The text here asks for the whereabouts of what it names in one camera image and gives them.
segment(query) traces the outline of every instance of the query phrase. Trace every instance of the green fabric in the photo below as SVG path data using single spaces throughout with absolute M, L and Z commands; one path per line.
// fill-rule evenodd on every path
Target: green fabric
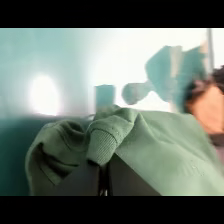
M 117 153 L 161 195 L 224 195 L 223 167 L 192 115 L 108 107 L 86 132 L 73 121 L 45 126 L 26 157 L 31 193 L 46 195 L 86 159 Z

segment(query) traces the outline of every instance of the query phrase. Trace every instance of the orange object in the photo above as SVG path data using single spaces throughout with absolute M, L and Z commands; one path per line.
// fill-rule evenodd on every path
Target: orange object
M 224 133 L 224 98 L 216 84 L 212 83 L 195 101 L 188 102 L 187 107 L 208 134 Z

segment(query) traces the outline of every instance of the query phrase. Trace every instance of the green cloth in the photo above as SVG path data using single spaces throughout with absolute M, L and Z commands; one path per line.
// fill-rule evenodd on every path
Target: green cloth
M 161 195 L 224 195 L 223 167 L 189 114 L 108 107 L 84 132 L 73 121 L 43 127 L 26 156 L 32 195 L 46 195 L 86 159 L 116 153 Z

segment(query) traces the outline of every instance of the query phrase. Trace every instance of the green sweatshirt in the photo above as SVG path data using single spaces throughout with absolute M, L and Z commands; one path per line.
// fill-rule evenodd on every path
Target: green sweatshirt
M 192 115 L 108 107 L 85 132 L 74 121 L 45 125 L 26 156 L 32 195 L 46 195 L 86 159 L 116 153 L 161 195 L 224 195 L 223 167 Z

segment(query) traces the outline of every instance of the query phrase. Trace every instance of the bright light spot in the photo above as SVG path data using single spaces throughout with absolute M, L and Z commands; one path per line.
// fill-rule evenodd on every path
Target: bright light spot
M 46 115 L 58 115 L 59 94 L 53 80 L 39 74 L 30 87 L 30 103 L 35 113 Z

